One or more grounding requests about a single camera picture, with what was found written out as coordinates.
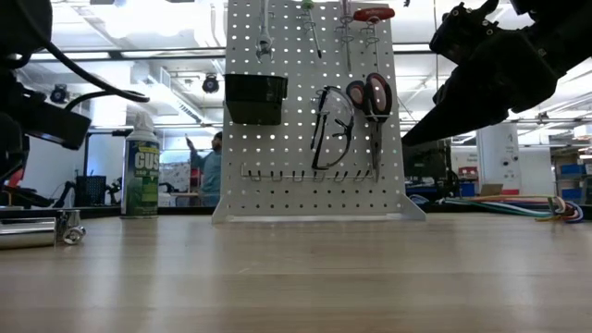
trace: cable bundle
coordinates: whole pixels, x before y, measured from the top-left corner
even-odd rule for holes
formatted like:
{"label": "cable bundle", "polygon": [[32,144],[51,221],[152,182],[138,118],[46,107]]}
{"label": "cable bundle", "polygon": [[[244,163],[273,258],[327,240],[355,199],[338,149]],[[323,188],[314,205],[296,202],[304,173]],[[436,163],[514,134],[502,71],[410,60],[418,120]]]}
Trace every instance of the cable bundle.
{"label": "cable bundle", "polygon": [[542,195],[497,195],[473,199],[441,199],[439,204],[472,205],[505,214],[535,217],[536,221],[564,221],[579,223],[584,213],[579,205],[565,202],[560,197]]}

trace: can label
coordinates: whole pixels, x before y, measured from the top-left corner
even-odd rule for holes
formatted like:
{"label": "can label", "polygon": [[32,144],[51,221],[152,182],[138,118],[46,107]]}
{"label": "can label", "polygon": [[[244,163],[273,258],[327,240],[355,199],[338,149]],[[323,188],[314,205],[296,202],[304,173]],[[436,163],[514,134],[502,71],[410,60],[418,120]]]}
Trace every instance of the can label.
{"label": "can label", "polygon": [[126,142],[123,216],[156,216],[158,213],[158,142]]}

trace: red screwdriver handle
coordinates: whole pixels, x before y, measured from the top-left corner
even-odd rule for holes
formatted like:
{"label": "red screwdriver handle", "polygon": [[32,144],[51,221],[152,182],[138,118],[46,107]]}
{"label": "red screwdriver handle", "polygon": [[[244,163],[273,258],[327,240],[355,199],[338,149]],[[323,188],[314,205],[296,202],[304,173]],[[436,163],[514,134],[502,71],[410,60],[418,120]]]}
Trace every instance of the red screwdriver handle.
{"label": "red screwdriver handle", "polygon": [[391,19],[395,17],[395,11],[392,8],[376,7],[357,10],[353,13],[353,19],[361,22],[368,20],[377,23],[379,20]]}

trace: black cable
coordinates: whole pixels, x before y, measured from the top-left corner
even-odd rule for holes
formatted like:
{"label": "black cable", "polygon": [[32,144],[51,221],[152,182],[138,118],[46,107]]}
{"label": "black cable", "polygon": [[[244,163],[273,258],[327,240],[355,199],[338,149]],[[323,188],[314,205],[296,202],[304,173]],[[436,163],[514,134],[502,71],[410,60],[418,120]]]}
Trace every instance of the black cable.
{"label": "black cable", "polygon": [[[133,92],[133,91],[124,91],[126,93],[137,93],[137,92]],[[75,99],[73,99],[72,101],[70,101],[70,103],[68,103],[68,105],[66,105],[66,107],[64,107],[64,111],[72,111],[74,109],[74,107],[76,105],[79,105],[80,103],[84,102],[84,101],[88,101],[90,99],[93,98],[97,98],[97,97],[105,97],[105,96],[113,96],[115,95],[112,92],[89,92],[89,93],[85,93],[82,96],[76,97]]]}
{"label": "black cable", "polygon": [[25,21],[29,25],[29,29],[35,35],[37,40],[42,44],[42,46],[45,49],[47,49],[47,51],[49,53],[51,53],[57,60],[59,60],[62,64],[64,64],[71,71],[76,73],[81,78],[87,80],[89,83],[94,84],[95,86],[103,89],[104,91],[106,91],[108,93],[117,95],[119,97],[123,97],[125,99],[129,99],[133,102],[138,102],[138,103],[147,103],[150,101],[149,97],[144,96],[142,94],[137,94],[134,92],[124,92],[124,91],[120,90],[119,88],[116,88],[116,87],[112,86],[111,84],[95,77],[93,74],[87,72],[86,70],[84,70],[80,66],[76,65],[76,63],[74,63],[72,60],[70,60],[70,58],[68,58],[66,55],[64,55],[64,53],[62,53],[62,51],[60,51],[51,41],[47,40],[45,38],[45,36],[43,36],[41,29],[39,29],[37,24],[34,22],[33,18],[31,17],[31,15],[29,14],[29,12],[25,8],[25,6],[23,5],[22,1],[21,0],[12,0],[12,1],[16,5],[18,11],[20,12],[20,15],[25,19]]}

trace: white pegboard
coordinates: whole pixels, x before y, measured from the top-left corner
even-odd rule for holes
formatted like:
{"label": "white pegboard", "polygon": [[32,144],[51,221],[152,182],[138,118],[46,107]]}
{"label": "white pegboard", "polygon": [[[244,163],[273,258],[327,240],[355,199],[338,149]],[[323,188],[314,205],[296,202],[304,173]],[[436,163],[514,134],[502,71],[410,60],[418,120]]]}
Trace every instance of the white pegboard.
{"label": "white pegboard", "polygon": [[[374,6],[383,5],[354,3],[351,10]],[[280,126],[233,124],[228,110],[225,111],[222,199],[214,214],[215,222],[241,216],[319,216],[319,219],[351,216],[354,219],[384,218],[393,213],[425,219],[425,214],[404,195],[396,97],[393,117],[383,127],[379,182],[371,174],[364,177],[371,170],[370,129],[361,111],[356,112],[350,152],[341,163],[325,174],[315,175],[311,168],[314,152],[310,142],[316,122],[311,97],[325,85],[345,89],[353,80],[365,80],[365,75],[376,72],[374,46],[366,48],[365,34],[360,32],[366,25],[362,22],[350,25],[354,41],[351,42],[352,69],[348,72],[341,33],[335,31],[340,25],[337,2],[316,3],[313,10],[322,59],[316,55],[312,32],[306,33],[303,28],[300,3],[270,0],[269,9],[274,14],[269,20],[274,60],[264,55],[260,64],[255,56],[260,1],[228,3],[227,73],[283,76],[289,78],[289,87]],[[396,94],[390,24],[379,23],[377,35],[379,72]],[[326,134],[336,131],[327,129]],[[339,149],[344,148],[344,139],[330,138],[323,144],[323,149],[336,157],[340,155]]]}

